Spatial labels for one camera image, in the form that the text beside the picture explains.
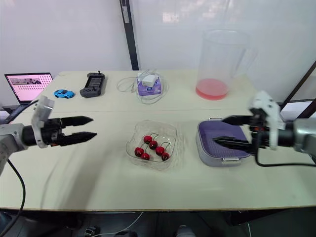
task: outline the laptop screen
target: laptop screen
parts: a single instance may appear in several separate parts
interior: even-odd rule
[[[5,74],[20,103],[30,103],[53,80],[50,73]]]

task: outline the plastic measuring pitcher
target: plastic measuring pitcher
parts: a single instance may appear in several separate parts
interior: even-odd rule
[[[224,98],[234,77],[241,70],[244,73],[257,55],[255,50],[249,50],[249,44],[250,36],[243,32],[204,32],[196,93],[209,100]]]

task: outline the black cable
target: black cable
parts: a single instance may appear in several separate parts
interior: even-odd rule
[[[36,102],[38,102],[39,100],[35,100],[32,101],[30,104],[28,104],[26,107],[24,107],[17,115],[15,115],[14,117],[12,117],[7,123],[12,122],[13,120],[16,119],[16,117],[18,117],[23,111],[25,111],[28,107],[30,107],[31,105],[35,104]]]
[[[16,214],[14,219],[5,227],[3,232],[0,234],[0,237],[3,237],[12,228],[12,226],[15,224],[15,222],[18,220],[18,218],[21,215],[22,209],[24,207],[24,203],[25,203],[25,184],[24,184],[24,181],[23,181],[20,173],[17,171],[17,169],[14,167],[14,165],[11,163],[11,161],[9,159],[8,159],[8,163],[11,166],[11,168],[13,169],[13,171],[16,173],[16,175],[18,176],[18,178],[19,178],[19,180],[21,182],[22,190],[23,190],[23,197],[22,197],[21,207],[20,207],[18,213]]]
[[[258,153],[259,153],[259,148],[261,144],[261,127],[258,129],[258,135],[257,135],[257,141],[256,141],[256,153],[255,153],[255,160],[257,165],[261,167],[274,167],[274,166],[292,166],[292,165],[299,165],[299,166],[312,166],[316,167],[316,164],[307,164],[307,163],[276,163],[276,164],[262,164],[259,162],[258,159]]]

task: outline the white wall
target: white wall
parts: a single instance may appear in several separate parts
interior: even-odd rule
[[[130,70],[118,0],[0,0],[0,102],[16,104],[4,73]]]
[[[259,50],[250,79],[283,101],[316,59],[315,0],[131,2],[142,69],[195,69],[203,30],[242,30]]]

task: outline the purple tissue box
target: purple tissue box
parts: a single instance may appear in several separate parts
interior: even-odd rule
[[[145,95],[159,95],[161,94],[161,82],[160,79],[158,78],[155,81],[155,84],[153,87],[150,86],[143,86],[142,82],[137,79],[137,84],[138,84],[138,94],[141,96]]]

